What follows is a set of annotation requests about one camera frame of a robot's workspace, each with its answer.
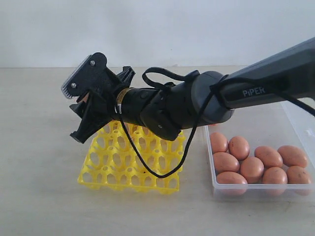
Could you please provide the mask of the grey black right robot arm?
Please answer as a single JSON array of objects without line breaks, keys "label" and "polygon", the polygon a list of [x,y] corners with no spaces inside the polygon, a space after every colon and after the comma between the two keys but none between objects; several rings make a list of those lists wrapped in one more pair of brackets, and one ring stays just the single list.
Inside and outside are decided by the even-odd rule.
[{"label": "grey black right robot arm", "polygon": [[131,67],[115,74],[94,53],[62,85],[71,110],[81,118],[71,136],[84,143],[113,120],[143,126],[173,141],[180,131],[223,123],[237,108],[289,101],[310,114],[301,98],[315,96],[315,41],[309,39],[229,75],[193,71],[185,76],[159,67],[142,75],[146,88],[133,88]]}]

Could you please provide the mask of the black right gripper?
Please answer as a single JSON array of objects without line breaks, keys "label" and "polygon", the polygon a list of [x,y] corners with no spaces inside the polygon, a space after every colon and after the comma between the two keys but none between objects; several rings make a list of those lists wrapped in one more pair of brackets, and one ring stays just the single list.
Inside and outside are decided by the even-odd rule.
[{"label": "black right gripper", "polygon": [[[122,71],[115,74],[105,68],[97,75],[93,82],[82,95],[76,97],[76,103],[70,109],[80,117],[81,123],[70,136],[79,143],[84,143],[113,119],[115,113],[114,96],[130,86],[135,71],[131,66],[123,66]],[[89,95],[86,103],[77,103],[85,95]]]}]

